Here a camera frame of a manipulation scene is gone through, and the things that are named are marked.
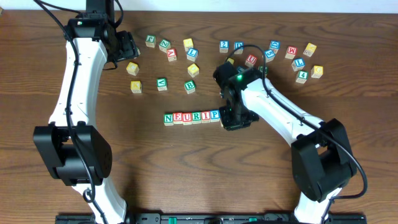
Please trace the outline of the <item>green N block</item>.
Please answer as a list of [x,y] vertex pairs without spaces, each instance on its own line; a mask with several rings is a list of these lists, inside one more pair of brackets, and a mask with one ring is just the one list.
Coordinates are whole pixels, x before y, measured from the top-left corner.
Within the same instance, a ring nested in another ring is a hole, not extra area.
[[165,126],[173,126],[174,125],[173,114],[164,114],[164,125]]

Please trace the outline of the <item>red E block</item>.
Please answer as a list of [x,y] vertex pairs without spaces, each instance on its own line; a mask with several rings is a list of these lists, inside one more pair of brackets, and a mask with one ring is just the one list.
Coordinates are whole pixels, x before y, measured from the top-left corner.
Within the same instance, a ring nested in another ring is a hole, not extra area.
[[173,113],[173,123],[174,124],[183,124],[183,113],[182,112],[176,112]]

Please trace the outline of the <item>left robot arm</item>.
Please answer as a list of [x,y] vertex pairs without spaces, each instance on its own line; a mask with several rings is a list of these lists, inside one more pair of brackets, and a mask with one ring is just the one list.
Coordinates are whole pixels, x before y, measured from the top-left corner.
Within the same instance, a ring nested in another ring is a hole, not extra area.
[[136,45],[105,15],[70,19],[64,29],[67,62],[60,96],[48,125],[35,127],[34,144],[50,175],[83,196],[92,223],[134,223],[110,176],[112,151],[97,130],[96,102],[104,65],[137,57]]

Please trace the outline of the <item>green R block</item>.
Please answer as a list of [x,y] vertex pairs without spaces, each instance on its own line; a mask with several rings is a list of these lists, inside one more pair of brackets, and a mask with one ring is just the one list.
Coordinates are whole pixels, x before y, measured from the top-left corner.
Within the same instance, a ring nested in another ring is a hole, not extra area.
[[192,113],[192,123],[193,124],[201,123],[201,113],[199,111]]

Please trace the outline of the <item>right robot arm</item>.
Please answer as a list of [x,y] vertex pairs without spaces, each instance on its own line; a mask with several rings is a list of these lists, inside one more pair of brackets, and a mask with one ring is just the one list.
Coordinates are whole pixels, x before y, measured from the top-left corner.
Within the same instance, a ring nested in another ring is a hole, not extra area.
[[356,175],[345,127],[337,120],[324,122],[301,110],[279,93],[255,68],[239,73],[219,67],[213,74],[226,106],[221,124],[228,130],[265,120],[291,147],[292,173],[301,191],[294,217],[300,223],[324,223],[331,200]]

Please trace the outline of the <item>red I block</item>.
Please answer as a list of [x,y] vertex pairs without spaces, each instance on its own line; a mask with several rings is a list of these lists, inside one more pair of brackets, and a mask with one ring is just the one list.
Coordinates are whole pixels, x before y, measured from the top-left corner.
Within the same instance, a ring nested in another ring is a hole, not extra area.
[[210,111],[202,111],[201,112],[201,122],[202,123],[210,123],[211,122]]

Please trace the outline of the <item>blue P block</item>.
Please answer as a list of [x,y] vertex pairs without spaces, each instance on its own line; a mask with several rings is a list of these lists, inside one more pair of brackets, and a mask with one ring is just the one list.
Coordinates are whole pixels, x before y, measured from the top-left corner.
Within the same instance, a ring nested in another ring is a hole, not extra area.
[[220,121],[220,111],[219,110],[211,110],[210,118],[211,118],[212,123]]

